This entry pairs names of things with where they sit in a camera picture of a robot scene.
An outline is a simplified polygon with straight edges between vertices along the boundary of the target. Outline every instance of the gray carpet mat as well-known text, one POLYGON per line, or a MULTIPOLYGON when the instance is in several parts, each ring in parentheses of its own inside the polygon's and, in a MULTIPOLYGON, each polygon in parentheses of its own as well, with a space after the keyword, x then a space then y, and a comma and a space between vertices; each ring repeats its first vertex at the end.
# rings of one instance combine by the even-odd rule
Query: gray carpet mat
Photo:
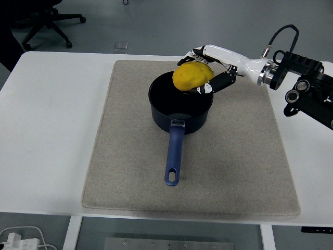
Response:
MULTIPOLYGON (((209 65, 215 74, 223 71, 219 64, 209 65)), ((237 77, 235 84, 214 95, 203 127, 184 137, 179 184, 165 184, 169 134, 151 117, 148 89, 156 77, 176 68, 176 62, 168 61, 115 63, 83 206, 298 215, 300 207, 267 88, 245 77, 237 77)))

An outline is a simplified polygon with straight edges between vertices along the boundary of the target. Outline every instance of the table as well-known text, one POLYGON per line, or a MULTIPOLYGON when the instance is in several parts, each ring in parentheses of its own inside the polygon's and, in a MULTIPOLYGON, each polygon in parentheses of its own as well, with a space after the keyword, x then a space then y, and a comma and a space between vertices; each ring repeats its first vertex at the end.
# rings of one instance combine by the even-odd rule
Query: table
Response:
MULTIPOLYGON (((115 61, 178 61, 176 56, 27 52, 0 91, 0 211, 71 215, 69 234, 82 216, 172 219, 163 213, 85 209, 81 195, 115 61)), ((333 76, 333 64, 324 62, 333 76)), ((296 187, 301 214, 290 220, 213 219, 215 222, 333 227, 333 132, 305 114, 283 114, 289 73, 269 90, 296 187)), ((177 220, 200 220, 178 217, 177 220)))

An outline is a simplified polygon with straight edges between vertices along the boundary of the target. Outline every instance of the navy blue saucepan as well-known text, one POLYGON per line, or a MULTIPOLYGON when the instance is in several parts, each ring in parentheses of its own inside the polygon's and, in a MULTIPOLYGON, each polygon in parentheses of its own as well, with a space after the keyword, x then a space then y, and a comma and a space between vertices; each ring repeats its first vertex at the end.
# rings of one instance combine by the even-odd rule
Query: navy blue saucepan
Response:
POLYGON ((173 71, 157 77, 148 92, 155 123, 170 134, 165 168, 165 183, 176 186, 180 179, 184 134, 200 129, 213 103, 213 94, 189 94, 178 90, 172 81, 173 71))

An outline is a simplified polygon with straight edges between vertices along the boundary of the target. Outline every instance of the yellow lemon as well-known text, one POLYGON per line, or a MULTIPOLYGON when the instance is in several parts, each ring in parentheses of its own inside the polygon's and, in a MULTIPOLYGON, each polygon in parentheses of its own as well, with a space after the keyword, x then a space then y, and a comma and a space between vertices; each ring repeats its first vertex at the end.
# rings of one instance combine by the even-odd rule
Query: yellow lemon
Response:
POLYGON ((173 72, 172 80, 177 89, 188 91, 204 85, 213 77, 214 72, 207 64, 188 61, 173 72))

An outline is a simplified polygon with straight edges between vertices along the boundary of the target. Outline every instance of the blue handle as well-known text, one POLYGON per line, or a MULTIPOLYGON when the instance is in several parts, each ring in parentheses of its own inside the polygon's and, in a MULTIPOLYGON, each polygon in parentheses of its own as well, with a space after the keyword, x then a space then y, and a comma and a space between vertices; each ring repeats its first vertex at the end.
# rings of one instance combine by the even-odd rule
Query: blue handle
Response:
POLYGON ((185 134, 184 122, 181 121, 183 124, 173 124, 174 121, 175 120, 171 121, 171 125, 169 128, 170 140, 164 176, 164 181, 168 186, 176 186, 179 182, 181 172, 183 138, 185 134))

